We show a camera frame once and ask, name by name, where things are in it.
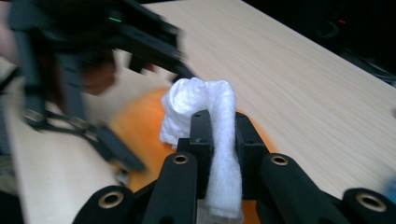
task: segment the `screw hole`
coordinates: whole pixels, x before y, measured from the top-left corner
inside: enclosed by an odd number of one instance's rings
[[[185,155],[177,155],[173,158],[173,162],[176,164],[185,164],[189,161],[189,158]]]
[[[275,163],[276,165],[287,165],[289,163],[288,159],[282,157],[282,156],[273,156],[271,158],[271,161]]]
[[[102,208],[112,208],[119,205],[123,200],[123,194],[119,191],[111,191],[99,199],[99,206]]]
[[[387,206],[373,195],[360,193],[356,196],[356,199],[361,205],[370,210],[376,212],[385,212],[387,210]]]

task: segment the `crumpled white fabric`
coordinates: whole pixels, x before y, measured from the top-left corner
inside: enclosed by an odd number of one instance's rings
[[[174,148],[178,138],[190,137],[191,115],[209,111],[215,150],[205,205],[212,216],[241,220],[242,177],[234,150],[235,96],[231,85],[182,78],[163,97],[163,107],[160,139]]]

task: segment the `green led light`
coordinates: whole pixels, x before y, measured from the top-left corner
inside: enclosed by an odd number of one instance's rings
[[[121,20],[118,20],[118,19],[116,19],[116,18],[112,18],[112,17],[109,17],[108,19],[109,19],[109,20],[111,20],[111,21],[117,21],[117,22],[121,22]]]

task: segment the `black bracket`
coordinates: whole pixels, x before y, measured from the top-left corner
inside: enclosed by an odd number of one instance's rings
[[[323,192],[295,160],[270,153],[247,116],[236,113],[235,120],[243,200],[257,201],[261,223],[396,223],[396,205],[383,195],[349,189],[340,200]],[[191,117],[190,138],[179,139],[177,153],[166,158],[158,180],[132,193],[134,203],[114,207],[111,216],[117,218],[111,223],[195,223],[195,200],[205,197],[213,150],[209,113],[197,112]],[[109,213],[95,208],[106,193],[95,195],[74,223],[111,220]]]
[[[133,54],[129,67],[136,72],[154,64],[176,73],[174,81],[194,77],[177,48],[180,31],[134,0],[62,5],[70,2],[13,1],[8,22],[16,36],[25,78],[25,121],[36,130],[83,137],[106,161],[119,161],[127,170],[141,170],[144,165],[107,126],[94,127],[87,121],[81,97],[83,65],[90,62],[87,55],[92,51],[123,49]],[[42,50],[59,64],[63,115],[46,108],[46,80],[37,59]],[[54,119],[68,127],[54,125]]]

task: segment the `wooden tabletop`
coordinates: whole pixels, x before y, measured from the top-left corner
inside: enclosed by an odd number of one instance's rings
[[[318,186],[379,192],[396,175],[396,89],[237,0],[147,5],[183,30],[186,64],[204,80],[227,80],[237,107],[261,125],[278,152]],[[117,52],[119,82],[86,96],[93,121],[107,121],[143,91],[169,86],[168,72],[139,76]],[[109,166],[83,140],[38,133],[21,122],[21,81],[7,97],[7,126],[28,223],[71,223]]]

